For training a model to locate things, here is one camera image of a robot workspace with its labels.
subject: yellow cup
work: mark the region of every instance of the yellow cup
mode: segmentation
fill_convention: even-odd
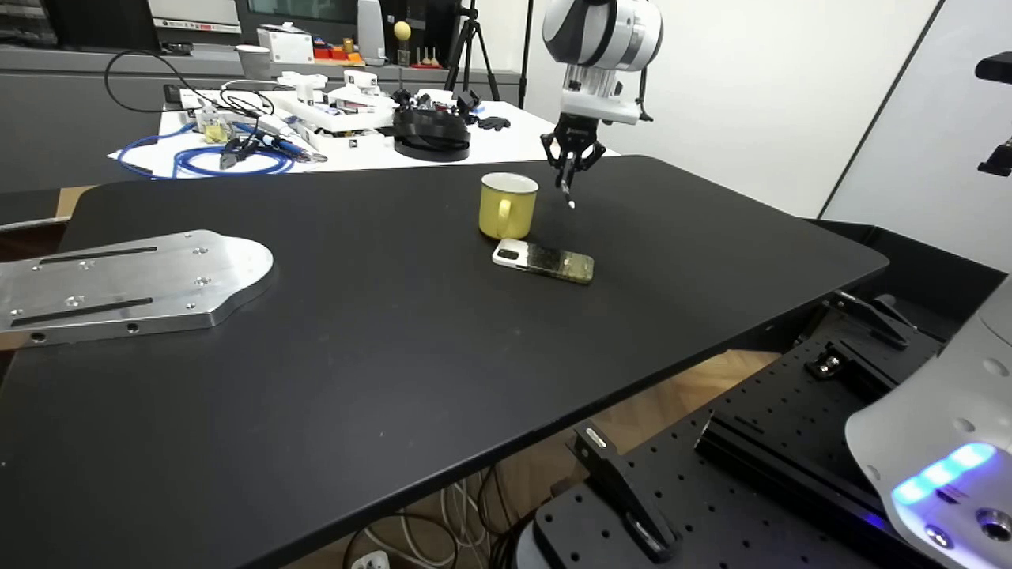
[[[532,233],[538,184],[522,173],[485,173],[478,227],[493,239],[522,239]]]

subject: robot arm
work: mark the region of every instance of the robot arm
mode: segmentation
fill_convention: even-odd
[[[603,145],[599,121],[639,123],[647,65],[666,40],[666,20],[653,0],[557,0],[544,12],[544,45],[554,59],[568,63],[560,123],[541,135],[549,160],[560,172],[557,187],[571,207],[577,172],[589,172]],[[625,99],[620,71],[644,71],[639,99]]]
[[[943,567],[1012,567],[1012,285],[894,392],[849,419],[849,444],[894,531]]]

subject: small yellow object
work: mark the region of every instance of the small yellow object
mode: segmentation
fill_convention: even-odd
[[[401,20],[401,22],[396,22],[394,24],[394,38],[399,38],[401,45],[410,45],[413,40],[413,24]]]
[[[228,135],[232,135],[228,123],[207,123],[207,125],[199,129],[199,139],[220,141],[220,145],[224,145]]]
[[[493,239],[522,239],[532,233],[538,184],[522,173],[480,176],[478,227]]]

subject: silver metal bracket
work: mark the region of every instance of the silver metal bracket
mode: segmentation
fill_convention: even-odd
[[[220,325],[275,255],[216,232],[0,263],[0,344],[66,344]]]

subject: black tripod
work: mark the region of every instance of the black tripod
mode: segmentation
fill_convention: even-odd
[[[485,30],[480,30],[480,22],[478,22],[474,0],[473,0],[467,10],[459,12],[459,30],[456,30],[452,48],[450,48],[450,65],[446,65],[443,89],[446,91],[456,89],[456,79],[463,71],[463,55],[464,55],[464,83],[463,83],[463,89],[464,91],[473,89],[473,45],[474,45],[474,36],[478,36],[480,58],[485,58],[489,89],[493,91],[493,100],[499,100],[499,83],[496,83],[493,63],[489,59],[489,45],[485,45]]]

